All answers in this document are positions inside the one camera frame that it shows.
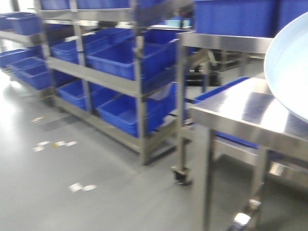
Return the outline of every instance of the metal rack frame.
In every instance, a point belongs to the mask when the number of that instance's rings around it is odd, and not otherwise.
[[[72,34],[72,28],[60,28],[49,31],[48,38],[50,40],[59,40],[72,36]],[[44,33],[37,33],[33,35],[20,35],[10,30],[0,30],[0,39],[7,39],[30,47],[40,45],[44,41]]]
[[[223,36],[223,35],[209,35],[195,32],[183,32],[178,34],[178,63],[177,63],[177,82],[178,82],[178,118],[177,118],[177,163],[172,167],[175,174],[176,181],[181,185],[191,183],[189,179],[190,170],[187,168],[185,145],[187,141],[192,141],[194,137],[194,130],[192,127],[185,126],[184,120],[187,115],[186,111],[186,87],[185,76],[188,74],[190,57],[188,56],[188,47],[197,47],[202,49],[226,50],[241,52],[240,58],[240,74],[245,75],[245,66],[247,63],[248,53],[265,54],[272,38],[259,37],[241,37],[241,36]],[[216,139],[217,150],[224,154],[229,154],[233,157],[239,155],[232,155],[234,151],[241,152],[240,160],[254,165],[252,161],[255,154],[251,149],[244,145],[238,145],[234,142],[229,142],[226,139]]]
[[[51,57],[50,51],[46,52],[46,58],[50,69],[59,70],[83,80],[84,94],[87,99],[87,111],[82,111],[55,96],[54,98],[57,107],[82,118],[92,126],[138,152],[142,164],[146,165],[150,163],[151,152],[155,150],[160,143],[165,141],[167,137],[175,132],[175,120],[166,126],[159,127],[157,129],[158,132],[156,133],[147,134],[146,132],[146,98],[151,92],[144,92],[142,89],[141,59],[143,57],[144,40],[141,32],[146,27],[151,26],[155,19],[160,20],[164,15],[171,14],[179,8],[191,7],[192,3],[190,0],[166,0],[145,9],[140,9],[138,7],[138,0],[131,0],[131,8],[121,9],[81,10],[77,9],[76,0],[70,0],[70,10],[42,10],[39,0],[35,0],[35,6],[43,23],[73,25],[75,35],[78,37],[77,50],[80,64],[73,64]],[[134,48],[135,81],[97,71],[85,66],[80,27],[92,26],[96,21],[132,22],[136,40],[136,47]],[[162,73],[162,75],[168,75],[169,71],[170,70],[167,69]],[[92,114],[88,81],[133,96],[137,99],[139,137],[136,138],[126,134]]]
[[[20,85],[24,86],[32,95],[37,96],[41,100],[45,100],[45,99],[51,97],[54,93],[53,87],[45,88],[45,89],[42,89],[42,90],[35,89],[31,85],[29,85],[26,82],[21,81],[19,78],[17,78],[13,74],[13,72],[8,68],[2,68],[1,71],[10,77],[10,81],[18,82]]]

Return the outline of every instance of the blue plastic bin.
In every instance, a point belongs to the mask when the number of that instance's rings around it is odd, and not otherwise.
[[[110,27],[107,29],[96,31],[97,35],[106,36],[110,44],[116,44],[130,39],[134,36],[132,29],[123,29]]]
[[[72,82],[76,78],[74,76],[67,74],[67,73],[54,70],[53,71],[53,79],[55,81],[56,87],[60,87],[62,85],[65,85],[65,84]]]
[[[0,53],[0,67],[6,67],[16,61],[35,56],[33,51],[28,49],[17,49]]]
[[[177,87],[177,83],[169,83],[163,90],[149,97],[151,100],[155,100],[156,97],[163,97],[159,100],[162,105],[162,117],[167,116],[176,109]]]
[[[278,30],[308,12],[308,0],[280,0]]]
[[[43,10],[65,10],[70,9],[69,0],[41,0]]]
[[[33,51],[33,54],[41,59],[44,59],[43,49],[41,45],[27,47],[28,50]]]
[[[98,106],[104,104],[105,102],[111,100],[117,92],[105,88],[103,86],[89,83],[90,94],[92,99],[92,108],[95,109]],[[66,84],[60,88],[56,89],[58,94],[64,100],[70,102],[71,104],[81,108],[86,109],[86,101],[83,93],[82,80],[78,79],[72,83]]]
[[[97,108],[101,118],[122,131],[138,137],[138,117],[136,98],[121,95]],[[147,100],[147,132],[153,131],[164,123],[162,105],[153,100]]]
[[[83,37],[85,55],[97,52],[110,46],[108,39],[99,35],[88,35]],[[77,43],[75,40],[64,42],[51,47],[54,57],[78,64]]]
[[[56,40],[56,41],[48,41],[48,43],[49,43],[49,46],[56,46],[56,45],[59,45],[59,44],[61,44],[61,43],[64,43],[65,42],[65,40],[64,39],[60,39],[60,40]]]
[[[23,15],[23,14],[28,14],[28,13],[26,13],[26,12],[11,12],[11,13],[1,14],[0,15],[0,30],[13,29],[12,22],[8,18],[18,16],[18,15]]]
[[[194,0],[198,33],[272,37],[276,0]]]
[[[133,42],[125,41],[89,55],[88,58],[94,69],[134,80],[133,47]],[[142,60],[142,78],[146,80],[162,72],[168,65],[167,59],[167,51],[163,46],[146,43]]]
[[[199,103],[207,98],[210,98],[212,97],[213,95],[216,95],[220,92],[222,92],[223,90],[225,89],[228,89],[244,80],[248,79],[248,77],[240,77],[240,78],[237,78],[223,86],[220,86],[220,87],[217,87],[217,88],[214,88],[210,91],[207,91],[199,96],[197,96],[194,100],[194,103]],[[252,143],[252,142],[249,142],[249,141],[246,141],[244,139],[241,139],[241,138],[238,138],[238,137],[235,137],[235,136],[232,136],[232,135],[229,135],[229,134],[226,134],[226,133],[223,133],[223,132],[220,132],[220,131],[217,131],[216,132],[216,135],[220,136],[220,137],[223,137],[225,139],[228,139],[228,140],[231,140],[231,141],[234,141],[234,142],[237,142],[237,143],[240,143],[240,144],[243,144],[243,145],[246,145],[248,147],[252,147],[252,148],[258,148],[258,145],[255,144],[255,143]]]
[[[46,65],[35,66],[22,72],[26,77],[26,82],[38,90],[51,86],[51,76]]]
[[[14,15],[8,20],[12,22],[16,33],[22,35],[33,35],[42,31],[40,18],[33,13]]]
[[[22,70],[26,70],[34,66],[40,66],[44,64],[45,64],[44,60],[39,59],[37,57],[31,57],[9,64],[8,68],[10,68],[13,71],[16,77],[18,77],[20,80],[25,81],[26,77],[22,72]]]
[[[177,33],[185,32],[185,30],[160,30],[152,29],[144,32],[144,41],[147,43],[162,44],[166,48],[168,55],[167,66],[171,66],[176,62],[177,53]]]
[[[79,9],[128,8],[130,0],[77,0]],[[139,0],[139,6],[146,8],[164,0]]]

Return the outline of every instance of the blue tray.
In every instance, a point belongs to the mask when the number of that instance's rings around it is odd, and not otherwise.
[[[35,66],[22,72],[24,72],[26,82],[32,87],[38,90],[51,87],[51,76],[46,65]]]
[[[198,33],[272,37],[276,0],[194,0]]]
[[[153,131],[164,123],[162,105],[156,101],[147,100],[147,132]],[[97,108],[101,118],[122,131],[138,137],[138,117],[136,98],[121,95]]]
[[[211,97],[213,95],[216,95],[216,94],[222,92],[223,90],[228,89],[228,88],[230,88],[230,87],[232,87],[232,86],[234,86],[234,85],[236,85],[236,84],[238,84],[238,83],[240,83],[240,82],[242,82],[242,81],[244,81],[246,79],[248,79],[248,77],[239,77],[239,78],[237,78],[237,79],[235,79],[235,80],[233,80],[233,81],[231,81],[229,83],[226,83],[225,85],[222,85],[220,87],[216,87],[216,88],[214,88],[212,90],[204,92],[203,94],[197,96],[194,99],[193,103],[194,104],[199,103],[199,102],[201,102],[201,101],[203,101],[203,100],[205,100],[205,99],[207,99],[207,98],[209,98],[209,97]]]
[[[185,32],[185,30],[160,30],[152,29],[143,33],[144,41],[147,43],[162,44],[166,48],[168,55],[167,66],[171,66],[176,62],[177,52],[177,33]]]
[[[16,61],[35,56],[33,51],[28,49],[17,49],[0,53],[0,67],[6,67]]]
[[[79,9],[128,8],[130,0],[77,0]],[[146,8],[164,0],[139,0],[139,6]]]
[[[99,35],[88,35],[83,37],[85,55],[97,52],[110,46],[108,39]],[[78,64],[77,43],[75,40],[60,43],[51,47],[54,57]]]
[[[8,68],[10,68],[13,71],[16,77],[18,77],[20,80],[25,81],[26,77],[22,72],[22,70],[26,70],[34,66],[40,66],[43,64],[45,64],[44,60],[39,59],[37,57],[31,57],[9,64]]]
[[[26,13],[26,12],[11,12],[11,13],[1,14],[0,15],[0,30],[13,29],[12,22],[8,18],[18,16],[18,15],[23,15],[23,14],[28,14],[28,13]]]
[[[92,99],[92,108],[95,109],[99,105],[104,104],[105,102],[111,100],[117,92],[105,88],[103,86],[89,83],[90,94]],[[71,104],[85,110],[86,101],[83,93],[82,80],[78,79],[72,83],[66,84],[60,88],[56,89],[58,94],[64,100],[70,102]]]
[[[107,29],[96,31],[96,34],[100,36],[106,36],[110,44],[123,42],[134,36],[132,29],[122,29],[115,27],[110,27]]]
[[[33,13],[14,15],[8,20],[11,21],[14,31],[21,35],[33,35],[42,31],[40,18]]]
[[[133,47],[133,42],[125,41],[89,55],[88,58],[94,69],[134,80]],[[162,72],[170,63],[166,55],[167,51],[163,46],[145,44],[144,54],[142,60],[142,78],[144,80]]]

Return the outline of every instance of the gray epoxy floor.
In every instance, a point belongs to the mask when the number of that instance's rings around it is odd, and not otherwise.
[[[174,183],[173,153],[147,167],[94,128],[40,102],[0,73],[1,231],[189,231],[190,187]],[[31,120],[45,116],[39,123]],[[77,141],[70,147],[42,141]],[[188,146],[189,164],[193,158]],[[251,170],[227,157],[217,164],[213,230],[223,230],[249,192]],[[68,186],[96,184],[89,192]],[[262,231],[307,231],[308,199],[271,182]]]

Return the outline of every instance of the stainless steel shelf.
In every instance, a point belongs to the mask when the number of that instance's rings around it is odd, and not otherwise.
[[[31,92],[32,95],[35,95],[42,100],[47,99],[54,94],[53,87],[45,88],[42,90],[37,90],[36,88],[32,87],[31,85],[17,78],[10,69],[3,68],[1,69],[1,71],[5,73],[6,75],[8,75],[11,81],[18,82],[20,85],[24,86],[29,92]]]
[[[242,92],[245,92],[247,97],[238,98],[236,101],[229,100]],[[234,114],[232,109],[236,105],[245,107],[240,109],[238,114]],[[248,153],[238,155],[238,149],[231,151],[237,159],[247,161],[249,158],[255,165],[249,203],[237,213],[232,227],[239,221],[239,214],[245,214],[252,220],[260,215],[258,208],[264,203],[268,173],[279,179],[291,180],[291,185],[298,183],[304,187],[308,186],[308,125],[291,114],[270,94],[265,79],[250,78],[238,83],[211,99],[194,105],[191,107],[191,113],[196,124],[193,140],[196,157],[193,163],[192,204],[195,210],[192,230],[209,230],[210,227],[215,131],[258,144],[256,154],[251,157]],[[278,120],[282,114],[284,120]],[[241,228],[244,230],[249,226],[254,229],[256,225],[258,222],[247,220],[241,223]]]
[[[272,38],[208,35],[193,32],[179,34],[182,45],[215,50],[265,54]]]
[[[164,15],[172,14],[183,7],[192,6],[190,0],[166,0],[137,13],[132,8],[118,9],[78,9],[78,10],[42,10],[43,19],[47,20],[90,20],[114,22],[138,22],[140,26],[150,26],[151,21]]]
[[[63,61],[61,59],[49,57],[48,66],[51,69],[62,71],[78,78],[105,86],[126,95],[138,96],[138,84],[136,81],[114,76],[102,71],[98,71],[82,65]]]
[[[42,34],[39,33],[34,35],[20,35],[12,31],[1,30],[0,39],[7,39],[10,41],[25,44],[27,46],[34,46],[42,42]]]
[[[181,135],[189,140],[193,140],[194,130],[182,127]],[[218,137],[215,138],[216,155],[227,154],[228,156],[244,162],[248,165],[257,164],[258,149]],[[290,180],[301,186],[308,185],[308,170],[290,162],[283,160],[271,161],[269,173],[274,176],[281,176],[284,180]]]

